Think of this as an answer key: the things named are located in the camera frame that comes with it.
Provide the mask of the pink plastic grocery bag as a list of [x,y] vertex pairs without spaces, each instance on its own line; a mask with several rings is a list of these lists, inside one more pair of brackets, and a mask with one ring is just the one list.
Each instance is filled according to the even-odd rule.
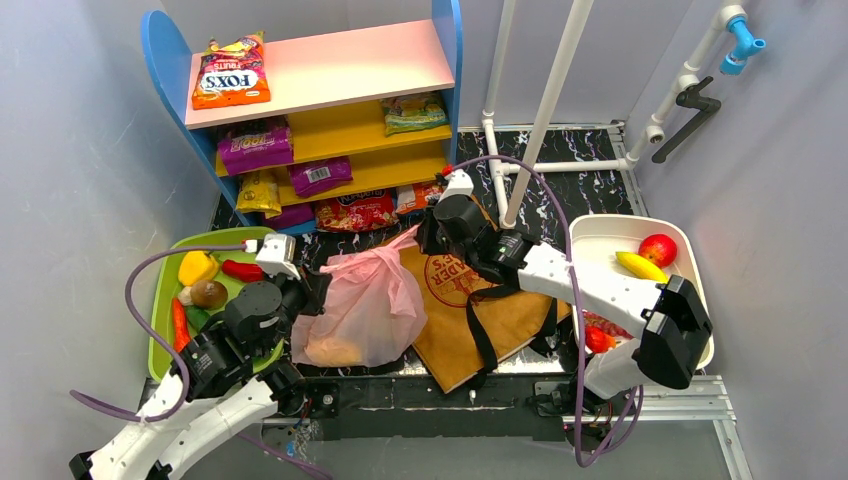
[[371,368],[403,355],[428,320],[418,282],[400,258],[417,245],[416,233],[412,227],[383,246],[328,259],[320,268],[332,276],[324,313],[294,322],[293,362]]

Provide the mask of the brown Trader Joe's tote bag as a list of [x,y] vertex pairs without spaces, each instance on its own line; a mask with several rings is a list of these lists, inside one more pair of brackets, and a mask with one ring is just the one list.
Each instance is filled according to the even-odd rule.
[[571,316],[561,300],[489,282],[461,260],[426,255],[414,227],[385,241],[420,290],[427,322],[413,348],[443,393],[497,368]]

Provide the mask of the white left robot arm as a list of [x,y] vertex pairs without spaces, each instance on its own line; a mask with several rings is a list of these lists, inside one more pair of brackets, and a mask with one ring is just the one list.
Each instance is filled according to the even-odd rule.
[[254,422],[291,406],[305,379],[287,341],[295,320],[317,316],[331,275],[300,269],[244,285],[179,352],[123,429],[69,462],[76,479],[179,479]]

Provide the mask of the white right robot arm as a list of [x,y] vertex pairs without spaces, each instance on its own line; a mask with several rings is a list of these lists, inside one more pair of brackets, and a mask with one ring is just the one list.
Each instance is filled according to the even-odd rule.
[[451,195],[424,211],[416,233],[422,253],[449,254],[509,292],[543,294],[624,328],[631,340],[586,362],[581,389],[600,399],[653,382],[690,386],[712,336],[700,293],[688,279],[666,282],[579,262],[522,232],[500,230],[474,200]]

